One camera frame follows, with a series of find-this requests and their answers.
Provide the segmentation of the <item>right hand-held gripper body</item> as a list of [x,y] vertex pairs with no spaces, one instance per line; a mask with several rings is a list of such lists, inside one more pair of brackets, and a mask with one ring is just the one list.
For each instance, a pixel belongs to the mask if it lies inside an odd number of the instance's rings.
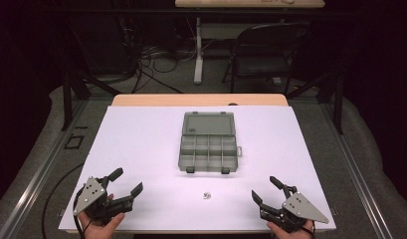
[[311,220],[328,224],[329,219],[315,207],[295,186],[280,185],[279,189],[284,192],[286,200],[280,209],[264,203],[259,198],[260,217],[273,222],[288,233],[304,229],[304,225]]

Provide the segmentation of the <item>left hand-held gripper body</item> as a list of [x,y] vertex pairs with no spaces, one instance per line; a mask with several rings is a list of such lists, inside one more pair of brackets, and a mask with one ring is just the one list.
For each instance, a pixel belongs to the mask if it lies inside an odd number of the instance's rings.
[[89,177],[76,195],[73,214],[78,216],[80,212],[85,211],[91,219],[107,224],[118,213],[131,211],[133,204],[131,195],[119,199],[108,198],[106,189],[109,182],[107,176]]

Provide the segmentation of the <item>grey translucent compartment box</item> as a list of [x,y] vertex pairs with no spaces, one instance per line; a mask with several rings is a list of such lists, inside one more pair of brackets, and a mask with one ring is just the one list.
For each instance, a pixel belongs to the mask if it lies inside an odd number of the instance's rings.
[[233,113],[184,114],[178,158],[181,171],[229,174],[237,171],[238,157]]

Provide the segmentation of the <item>person's right hand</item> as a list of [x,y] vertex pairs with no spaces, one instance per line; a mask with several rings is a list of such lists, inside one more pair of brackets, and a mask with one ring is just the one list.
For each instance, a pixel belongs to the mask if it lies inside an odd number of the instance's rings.
[[268,228],[276,235],[278,239],[314,239],[314,222],[308,220],[303,229],[298,231],[288,233],[283,230],[281,227],[276,225],[273,222],[267,223]]

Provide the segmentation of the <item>person's left hand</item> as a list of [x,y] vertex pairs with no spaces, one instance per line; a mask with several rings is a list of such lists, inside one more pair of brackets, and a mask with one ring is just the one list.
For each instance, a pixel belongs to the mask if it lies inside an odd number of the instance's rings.
[[108,224],[93,221],[85,211],[78,214],[85,239],[111,239],[112,234],[125,217],[124,213],[118,213]]

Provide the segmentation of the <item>white table board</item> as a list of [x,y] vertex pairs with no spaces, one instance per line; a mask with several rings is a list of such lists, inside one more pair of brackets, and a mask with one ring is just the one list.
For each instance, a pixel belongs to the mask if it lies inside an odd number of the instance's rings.
[[[79,184],[121,167],[107,190],[124,197],[143,190],[119,225],[137,234],[263,233],[252,191],[275,208],[285,197],[270,181],[294,185],[324,215],[330,213],[295,112],[290,107],[230,106],[243,154],[236,172],[186,173],[178,167],[185,107],[110,107]],[[204,199],[203,193],[211,198]]]

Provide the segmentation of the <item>black metal stand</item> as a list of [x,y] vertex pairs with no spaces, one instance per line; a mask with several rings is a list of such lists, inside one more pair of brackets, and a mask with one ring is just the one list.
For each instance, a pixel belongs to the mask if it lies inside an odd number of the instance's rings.
[[316,96],[316,100],[320,104],[328,104],[330,98],[333,100],[332,123],[339,134],[343,134],[342,122],[342,105],[343,105],[343,82],[345,69],[336,68],[332,71],[322,74],[320,77],[309,81],[296,90],[286,93],[287,99],[293,99],[307,90],[320,86],[320,90]]
[[90,98],[91,93],[87,88],[87,83],[91,83],[113,96],[120,94],[120,91],[83,71],[66,71],[63,77],[64,124],[62,130],[66,130],[73,120],[72,93],[75,93],[81,101],[87,101]]

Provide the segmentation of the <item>light wooden table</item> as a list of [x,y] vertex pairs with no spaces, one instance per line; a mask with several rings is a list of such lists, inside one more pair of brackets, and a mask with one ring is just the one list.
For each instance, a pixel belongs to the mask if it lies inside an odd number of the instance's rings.
[[117,95],[114,107],[215,107],[289,105],[282,94],[131,94]]

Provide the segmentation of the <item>black folding chair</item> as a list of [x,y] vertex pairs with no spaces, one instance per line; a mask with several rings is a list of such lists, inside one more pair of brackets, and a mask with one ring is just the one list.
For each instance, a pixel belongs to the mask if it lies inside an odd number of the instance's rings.
[[230,77],[234,92],[236,79],[285,78],[290,87],[294,60],[309,37],[304,23],[263,24],[240,33],[231,48],[231,57],[222,79]]

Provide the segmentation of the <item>dark cabinet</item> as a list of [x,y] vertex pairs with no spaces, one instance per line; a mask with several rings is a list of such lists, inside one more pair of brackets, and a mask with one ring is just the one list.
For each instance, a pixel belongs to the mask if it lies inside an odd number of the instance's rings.
[[92,74],[121,75],[135,69],[116,17],[72,15],[68,19]]

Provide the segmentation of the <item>beige desk with white leg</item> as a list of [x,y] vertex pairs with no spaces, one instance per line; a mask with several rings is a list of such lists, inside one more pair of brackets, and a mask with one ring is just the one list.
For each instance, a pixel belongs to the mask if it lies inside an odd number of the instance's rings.
[[[202,10],[252,10],[252,9],[321,9],[324,0],[175,0],[177,8]],[[200,85],[203,79],[203,39],[230,40],[235,39],[250,23],[205,23],[196,18],[195,46],[196,64],[194,83]]]

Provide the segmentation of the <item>aluminium floor rail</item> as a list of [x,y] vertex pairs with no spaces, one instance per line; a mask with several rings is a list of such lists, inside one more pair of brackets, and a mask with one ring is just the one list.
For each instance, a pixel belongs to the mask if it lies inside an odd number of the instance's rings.
[[9,190],[0,201],[0,239],[78,239],[59,228],[68,211],[90,144],[86,102],[75,104],[74,119],[61,129],[54,107],[45,128]]
[[382,215],[381,210],[369,189],[362,172],[360,171],[355,157],[344,137],[336,129],[332,119],[332,109],[329,105],[320,105],[321,111],[327,121],[327,124],[332,132],[334,138],[339,144],[344,157],[344,164],[348,171],[349,177],[357,192],[358,198],[368,216],[370,224],[376,234],[377,239],[394,239],[390,229]]

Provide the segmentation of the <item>black metal frame bar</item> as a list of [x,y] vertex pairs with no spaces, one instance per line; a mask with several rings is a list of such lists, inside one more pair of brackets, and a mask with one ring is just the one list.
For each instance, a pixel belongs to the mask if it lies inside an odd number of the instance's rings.
[[256,9],[41,9],[48,14],[95,14],[95,15],[131,15],[131,16],[173,16],[173,17],[314,17],[314,18],[352,18],[360,11],[325,11],[325,10],[256,10]]

